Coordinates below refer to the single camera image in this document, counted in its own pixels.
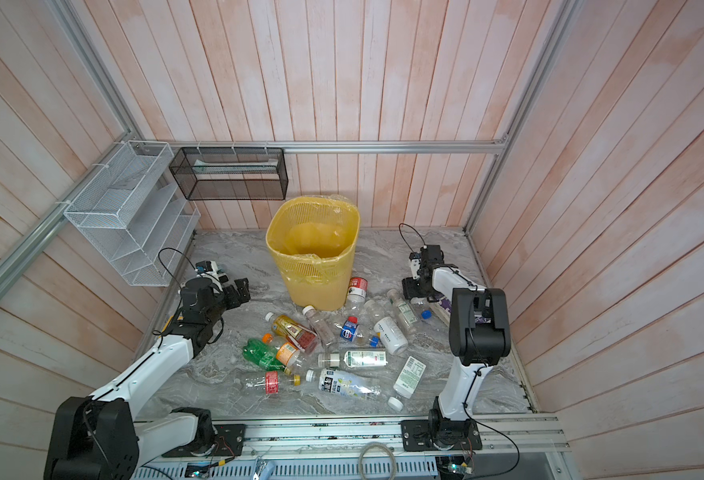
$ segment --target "wood panel wall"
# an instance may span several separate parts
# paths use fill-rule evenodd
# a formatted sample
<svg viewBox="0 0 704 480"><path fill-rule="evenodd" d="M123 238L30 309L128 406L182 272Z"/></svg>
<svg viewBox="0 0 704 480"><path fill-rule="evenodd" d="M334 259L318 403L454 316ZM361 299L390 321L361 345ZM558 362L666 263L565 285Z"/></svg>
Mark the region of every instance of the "wood panel wall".
<svg viewBox="0 0 704 480"><path fill-rule="evenodd" d="M587 2L473 232L585 478L704 478L704 0Z"/></svg>
<svg viewBox="0 0 704 480"><path fill-rule="evenodd" d="M0 258L123 129L44 0L0 0ZM39 477L53 413L130 363L160 289L72 226L0 302L0 478Z"/></svg>
<svg viewBox="0 0 704 480"><path fill-rule="evenodd" d="M146 138L492 140L562 0L72 0ZM464 225L484 154L288 156L289 197L342 194L364 226ZM208 229L280 206L198 202Z"/></svg>

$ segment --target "black mounting plate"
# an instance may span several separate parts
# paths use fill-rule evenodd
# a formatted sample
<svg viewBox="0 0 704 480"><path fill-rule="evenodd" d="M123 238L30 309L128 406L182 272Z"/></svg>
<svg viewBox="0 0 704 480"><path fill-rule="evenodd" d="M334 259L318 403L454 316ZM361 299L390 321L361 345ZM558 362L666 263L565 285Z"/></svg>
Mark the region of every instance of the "black mounting plate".
<svg viewBox="0 0 704 480"><path fill-rule="evenodd" d="M403 435L403 449L406 452L427 452L439 451L430 438L430 421L424 420L403 420L400 422L400 431ZM450 450L482 450L480 432L477 424L472 421L470 438L464 438L461 443L454 444Z"/></svg>
<svg viewBox="0 0 704 480"><path fill-rule="evenodd" d="M245 424L242 423L232 423L226 425L214 425L216 428L216 437L214 442L218 444L212 453L206 455L206 458L210 457L226 457L240 456L243 453L243 438L245 438ZM191 457L193 456L187 448L176 447L162 454L164 458L176 458L176 457Z"/></svg>

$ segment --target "marble tabletop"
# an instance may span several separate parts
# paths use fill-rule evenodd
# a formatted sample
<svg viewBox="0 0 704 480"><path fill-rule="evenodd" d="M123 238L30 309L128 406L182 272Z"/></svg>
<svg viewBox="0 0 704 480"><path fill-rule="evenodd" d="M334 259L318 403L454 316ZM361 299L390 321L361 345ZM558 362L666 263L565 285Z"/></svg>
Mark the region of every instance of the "marble tabletop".
<svg viewBox="0 0 704 480"><path fill-rule="evenodd" d="M414 234L404 231L412 245ZM481 282L470 245L463 232L454 229L421 231L428 244L441 245L446 262L456 264L469 278ZM263 230L221 231L198 234L193 240L192 262L215 260L231 279L247 277L251 301L224 312L224 331L219 341L176 372L140 411L138 418L150 420L167 415L181 406L208 408L215 419L280 416L387 416L397 415L381 402L338 397L318 389L317 382L266 396L262 392L242 392L234 388L234 377L259 369L242 357L248 338L261 338L269 331L267 312L286 313L305 321L300 308L290 301L280 273L264 241ZM357 241L354 276L368 280L368 297L386 298L386 292L400 288L409 275L408 246L397 230L363 229ZM189 277L191 269L185 272ZM432 407L448 377L453 357L448 346L448 329L436 316L424 321L393 368L377 373L390 386L405 359L413 355L427 365L412 398L405 401L401 414L425 415ZM502 359L484 381L474 404L475 413L528 412L529 403L520 387L513 364Z"/></svg>

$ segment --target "yellow object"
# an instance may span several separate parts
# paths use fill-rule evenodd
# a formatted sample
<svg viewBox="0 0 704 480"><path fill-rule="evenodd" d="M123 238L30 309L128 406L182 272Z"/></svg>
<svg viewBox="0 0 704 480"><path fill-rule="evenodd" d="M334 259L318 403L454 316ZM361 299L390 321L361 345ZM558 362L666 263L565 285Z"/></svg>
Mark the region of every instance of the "yellow object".
<svg viewBox="0 0 704 480"><path fill-rule="evenodd" d="M341 197L297 197L278 209L267 247L294 303L342 307L359 231L360 212Z"/></svg>

